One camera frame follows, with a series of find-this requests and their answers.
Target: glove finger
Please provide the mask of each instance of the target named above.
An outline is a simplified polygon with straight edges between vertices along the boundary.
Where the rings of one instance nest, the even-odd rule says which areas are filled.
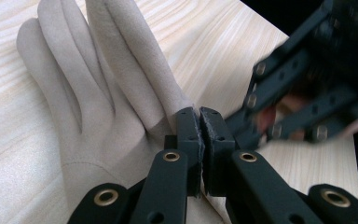
[[[192,106],[176,84],[156,39],[133,1],[86,1],[90,29],[117,83],[150,132]],[[105,76],[108,83],[111,77]]]
[[[38,15],[48,46],[79,102],[82,133],[109,128],[113,118],[112,100],[108,100],[110,93],[106,86],[96,81],[97,77],[103,83],[103,75],[90,31],[76,3],[42,0]]]
[[[25,22],[17,36],[17,49],[28,71],[45,94],[54,123],[63,139],[79,133],[79,107],[61,68],[43,37],[37,19]]]

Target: wooden table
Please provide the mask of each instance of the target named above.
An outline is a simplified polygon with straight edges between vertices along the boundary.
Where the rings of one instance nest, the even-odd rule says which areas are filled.
[[[287,38],[237,0],[136,2],[184,92],[224,116],[241,106],[253,64]],[[17,32],[36,17],[37,3],[0,1],[0,223],[63,223],[69,216],[48,104],[16,51]],[[274,142],[260,152],[295,189],[329,183],[358,197],[352,145]]]

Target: glove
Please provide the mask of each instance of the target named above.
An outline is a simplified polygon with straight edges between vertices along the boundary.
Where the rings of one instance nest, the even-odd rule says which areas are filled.
[[[42,0],[17,39],[54,120],[70,213],[97,185],[145,178],[174,114],[192,106],[133,1],[87,4],[90,28],[75,1]],[[190,201],[187,219],[221,220]]]

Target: screw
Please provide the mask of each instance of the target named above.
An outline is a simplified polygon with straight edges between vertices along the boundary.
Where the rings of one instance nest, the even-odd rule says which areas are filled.
[[[282,133],[282,125],[281,124],[275,124],[272,126],[272,137],[273,138],[279,138],[281,137]]]
[[[255,69],[255,73],[258,74],[259,76],[263,76],[265,70],[266,70],[266,64],[265,63],[259,63],[257,65],[257,68]]]
[[[327,139],[327,137],[328,137],[328,130],[326,126],[324,125],[318,126],[318,129],[316,131],[316,139],[318,139],[319,141],[324,141]]]
[[[252,93],[248,98],[248,103],[247,103],[248,108],[255,107],[256,101],[257,101],[257,96],[254,93]]]

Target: hole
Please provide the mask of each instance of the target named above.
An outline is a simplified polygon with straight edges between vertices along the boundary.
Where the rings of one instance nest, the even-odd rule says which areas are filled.
[[[292,64],[292,67],[297,68],[298,67],[298,61],[294,61],[293,64]]]
[[[176,152],[167,152],[164,154],[165,161],[177,161],[179,158],[180,156]]]
[[[113,194],[111,192],[105,192],[100,196],[100,200],[104,202],[104,201],[108,201],[112,197],[113,197]]]
[[[351,202],[347,197],[330,189],[322,189],[322,197],[328,203],[337,207],[349,207],[351,205]]]
[[[148,216],[149,223],[162,223],[164,221],[164,215],[159,212],[152,212]]]
[[[280,72],[279,74],[279,80],[283,80],[284,79],[284,72]]]
[[[304,219],[299,215],[291,215],[289,217],[289,221],[294,224],[304,224],[305,223]]]
[[[98,191],[94,197],[94,202],[98,206],[107,206],[114,203],[118,198],[118,193],[114,189],[103,189]]]
[[[256,157],[256,156],[254,156],[254,155],[252,155],[252,154],[250,154],[250,153],[246,153],[246,152],[241,153],[241,154],[240,154],[240,158],[241,158],[241,160],[243,160],[243,161],[248,161],[248,162],[257,161],[257,157]]]
[[[319,112],[319,107],[317,105],[312,106],[312,115],[317,115]]]
[[[330,105],[334,105],[336,103],[336,97],[335,96],[331,96],[330,97]]]

